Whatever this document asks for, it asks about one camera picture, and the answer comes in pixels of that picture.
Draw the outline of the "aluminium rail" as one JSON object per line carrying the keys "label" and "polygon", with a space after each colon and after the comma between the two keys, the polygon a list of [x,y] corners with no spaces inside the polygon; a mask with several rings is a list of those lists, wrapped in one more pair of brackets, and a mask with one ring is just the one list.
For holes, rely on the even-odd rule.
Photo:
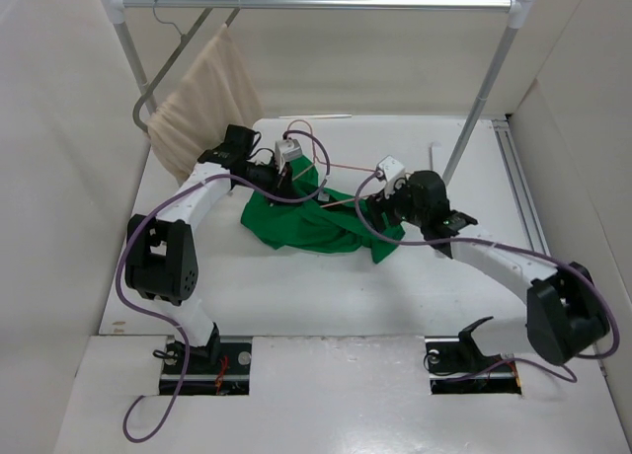
{"label": "aluminium rail", "polygon": [[509,121],[506,118],[493,119],[492,127],[497,137],[528,247],[533,251],[548,255],[549,247],[514,145]]}

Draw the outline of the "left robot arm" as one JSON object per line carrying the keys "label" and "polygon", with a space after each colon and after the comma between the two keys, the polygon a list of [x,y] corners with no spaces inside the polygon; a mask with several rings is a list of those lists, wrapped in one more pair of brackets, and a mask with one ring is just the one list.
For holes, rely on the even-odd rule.
{"label": "left robot arm", "polygon": [[186,360],[198,371],[219,362],[219,329],[194,295],[198,284],[196,228],[211,208],[236,186],[247,181],[282,199],[295,199],[290,162],[302,156],[295,139],[275,143],[273,157],[264,164],[252,160],[258,133],[229,125],[224,140],[207,149],[179,193],[187,195],[162,207],[138,234],[124,264],[124,281],[159,313],[175,321],[190,341]]}

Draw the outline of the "pink wire hanger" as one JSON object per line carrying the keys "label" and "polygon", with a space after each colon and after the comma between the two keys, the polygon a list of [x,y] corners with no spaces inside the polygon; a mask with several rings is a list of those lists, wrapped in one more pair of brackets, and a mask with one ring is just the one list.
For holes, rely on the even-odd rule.
{"label": "pink wire hanger", "polygon": [[[306,127],[307,132],[310,135],[313,135],[313,127],[312,125],[303,118],[297,118],[291,121],[286,130],[299,130],[301,131],[301,127]],[[317,144],[311,140],[310,141],[310,151],[311,155],[305,160],[300,162],[300,165],[303,166],[301,170],[296,169],[293,172],[292,180],[295,182],[298,189],[303,190],[305,192],[310,193],[319,187],[319,178],[318,178],[318,170],[317,167],[319,165],[326,166],[326,162],[322,161],[317,153]],[[362,173],[372,173],[373,170],[367,167],[359,167],[353,165],[346,164],[335,164],[331,163],[330,168],[332,170],[347,170],[352,172],[362,172]],[[341,198],[333,198],[329,195],[325,190],[318,194],[316,200],[319,202],[319,205],[322,209],[325,209],[329,212],[340,211],[342,212],[343,208],[348,208],[354,203],[353,197],[341,197]]]}

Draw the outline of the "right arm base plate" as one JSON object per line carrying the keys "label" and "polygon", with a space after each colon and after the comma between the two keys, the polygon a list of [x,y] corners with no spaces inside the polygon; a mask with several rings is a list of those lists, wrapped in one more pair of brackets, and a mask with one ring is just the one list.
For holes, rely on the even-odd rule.
{"label": "right arm base plate", "polygon": [[426,338],[425,347],[423,363],[433,395],[521,394],[515,366],[504,364],[483,373],[501,357],[483,355],[473,342],[458,337]]}

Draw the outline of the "green t shirt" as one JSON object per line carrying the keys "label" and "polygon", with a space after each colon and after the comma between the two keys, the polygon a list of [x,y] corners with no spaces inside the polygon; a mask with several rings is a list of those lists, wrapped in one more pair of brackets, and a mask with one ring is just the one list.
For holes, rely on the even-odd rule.
{"label": "green t shirt", "polygon": [[255,192],[241,214],[241,224],[274,250],[291,247],[320,254],[346,254],[360,248],[370,250],[379,264],[397,246],[373,236],[356,215],[353,198],[334,189],[324,193],[334,204],[327,207],[317,199],[297,205],[270,202]]}

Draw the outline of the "grey plastic hanger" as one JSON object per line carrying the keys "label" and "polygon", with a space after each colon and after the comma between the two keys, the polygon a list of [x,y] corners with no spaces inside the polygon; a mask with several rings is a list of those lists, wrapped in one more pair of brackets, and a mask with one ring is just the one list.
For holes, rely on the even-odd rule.
{"label": "grey plastic hanger", "polygon": [[[192,24],[192,26],[185,33],[183,33],[183,31],[174,22],[163,21],[159,18],[159,16],[156,13],[156,8],[159,2],[160,0],[152,1],[152,15],[154,19],[162,25],[171,25],[175,27],[177,33],[179,34],[180,41],[177,47],[173,50],[173,52],[167,58],[166,62],[162,65],[162,67],[159,69],[157,74],[154,76],[154,78],[145,86],[144,92],[141,93],[139,99],[136,101],[136,103],[133,106],[132,120],[134,124],[144,133],[148,133],[148,127],[147,127],[147,123],[140,117],[141,109],[144,106],[149,105],[150,99],[154,97],[153,94],[155,90],[161,84],[165,76],[172,69],[173,65],[176,63],[178,58],[181,56],[183,51],[186,49],[186,47],[189,45],[189,43],[197,34],[198,30],[205,23],[206,19],[213,11],[213,8],[203,9],[202,12],[196,18],[196,20],[194,21],[194,23]],[[230,15],[226,18],[226,21],[224,22],[225,25],[230,26],[232,22],[235,20],[235,18],[237,17],[237,15],[239,14],[239,12],[240,10],[238,8],[233,9]]]}

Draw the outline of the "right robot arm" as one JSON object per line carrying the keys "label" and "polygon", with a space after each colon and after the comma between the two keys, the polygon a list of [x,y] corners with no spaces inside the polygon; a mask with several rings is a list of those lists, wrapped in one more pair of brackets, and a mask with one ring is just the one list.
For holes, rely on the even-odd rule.
{"label": "right robot arm", "polygon": [[376,169],[370,178],[383,187],[355,202],[366,229],[389,242],[387,225],[414,225],[423,235],[418,246],[501,284],[524,305],[524,337],[540,358],[561,366],[573,358],[605,359],[619,349],[615,317],[583,265],[492,240],[474,217],[451,208],[445,183],[433,171]]}

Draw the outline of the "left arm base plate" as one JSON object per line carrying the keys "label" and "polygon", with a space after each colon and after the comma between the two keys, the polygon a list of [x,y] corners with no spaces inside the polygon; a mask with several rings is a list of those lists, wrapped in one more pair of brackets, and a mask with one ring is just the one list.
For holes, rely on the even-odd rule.
{"label": "left arm base plate", "polygon": [[[250,391],[252,339],[226,337],[220,340],[216,361],[191,354],[183,386],[182,396],[247,396]],[[184,346],[170,340],[162,350],[152,355],[161,361],[158,383],[159,394],[173,395],[181,376],[184,363]]]}

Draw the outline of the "beige cloth garment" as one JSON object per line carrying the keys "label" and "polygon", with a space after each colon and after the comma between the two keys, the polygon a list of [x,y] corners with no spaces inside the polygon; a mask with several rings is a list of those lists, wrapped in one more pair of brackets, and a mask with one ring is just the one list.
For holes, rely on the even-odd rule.
{"label": "beige cloth garment", "polygon": [[246,62],[223,25],[147,120],[146,135],[158,161],[182,184],[201,153],[223,142],[228,125],[250,128],[263,117]]}

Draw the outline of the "metal clothes rack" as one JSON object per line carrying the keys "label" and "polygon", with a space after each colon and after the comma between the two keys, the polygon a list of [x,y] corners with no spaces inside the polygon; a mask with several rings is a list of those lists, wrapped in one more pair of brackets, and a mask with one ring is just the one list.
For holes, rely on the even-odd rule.
{"label": "metal clothes rack", "polygon": [[[148,8],[152,10],[152,1],[100,0],[109,21],[115,28],[140,95],[151,80],[145,74],[126,25],[125,11],[131,8]],[[201,11],[205,8],[213,8],[213,11],[216,9],[227,9],[230,13],[233,9],[238,8],[240,12],[245,10],[340,10],[498,12],[506,14],[508,16],[507,26],[465,120],[462,131],[443,169],[442,178],[448,183],[451,181],[475,125],[482,115],[517,32],[523,27],[535,2],[536,0],[160,0],[157,8],[200,9]],[[146,108],[150,113],[154,113],[157,109],[154,97],[150,99],[149,105],[143,108]]]}

